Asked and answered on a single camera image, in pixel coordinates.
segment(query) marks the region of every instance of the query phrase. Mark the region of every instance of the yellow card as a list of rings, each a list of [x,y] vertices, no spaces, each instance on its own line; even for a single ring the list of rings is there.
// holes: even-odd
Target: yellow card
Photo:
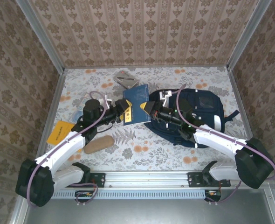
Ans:
[[[50,134],[47,143],[56,146],[68,135],[73,126],[74,124],[59,120]]]

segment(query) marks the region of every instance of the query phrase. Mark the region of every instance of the floral tablecloth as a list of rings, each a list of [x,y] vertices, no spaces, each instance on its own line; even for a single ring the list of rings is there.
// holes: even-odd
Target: floral tablecloth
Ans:
[[[218,95],[224,105],[225,115],[238,109],[225,67],[65,70],[67,77],[54,126],[59,120],[70,121],[82,98],[92,90],[107,94],[113,100],[120,99],[125,88],[114,82],[113,77],[121,70],[135,76],[140,84],[148,84],[149,93],[159,89],[176,89],[186,84],[186,88],[209,90]],[[246,138],[240,115],[226,123],[225,132],[234,137]],[[99,171],[202,170],[210,161],[227,159],[212,148],[173,146],[144,124],[115,124],[96,138],[105,135],[113,136],[115,145],[89,155],[83,151],[77,152],[64,166],[79,161]]]

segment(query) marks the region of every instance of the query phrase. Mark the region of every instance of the patterned wall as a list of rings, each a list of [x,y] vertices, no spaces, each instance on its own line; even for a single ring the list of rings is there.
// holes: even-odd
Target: patterned wall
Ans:
[[[0,0],[0,224],[21,162],[35,157],[58,73],[14,0]]]
[[[275,161],[275,0],[233,72],[253,134]]]
[[[66,67],[226,64],[258,0],[30,0]]]

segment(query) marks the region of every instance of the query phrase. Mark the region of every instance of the floral wallpaper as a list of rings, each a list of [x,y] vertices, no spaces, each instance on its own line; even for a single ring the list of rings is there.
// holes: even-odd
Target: floral wallpaper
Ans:
[[[58,73],[14,0],[0,0],[0,224],[10,220],[21,162],[35,158]]]
[[[176,89],[182,84],[187,88],[210,90],[218,95],[224,105],[225,115],[238,109],[234,92],[225,67],[175,67],[131,69],[70,69],[65,70],[66,81],[58,106],[55,124],[59,120],[75,123],[74,114],[84,96],[92,90],[107,94],[114,101],[123,97],[124,87],[113,80],[116,73],[125,70],[148,84],[149,93],[159,89]],[[226,123],[226,133],[246,138],[241,116]],[[227,156],[212,148],[187,148],[157,136],[144,124],[114,126],[96,136],[110,135],[115,144],[93,154],[79,151],[72,155],[62,168],[79,161],[92,170],[202,170],[210,161],[223,161]]]
[[[65,67],[226,64],[258,0],[30,0]]]
[[[247,117],[275,162],[275,0],[233,70]]]

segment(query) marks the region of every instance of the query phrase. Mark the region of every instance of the backpack strap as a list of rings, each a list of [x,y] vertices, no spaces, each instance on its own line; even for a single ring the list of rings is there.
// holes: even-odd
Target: backpack strap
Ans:
[[[235,110],[231,115],[227,116],[225,118],[225,123],[228,121],[232,121],[234,117],[236,117],[240,112],[238,110]]]

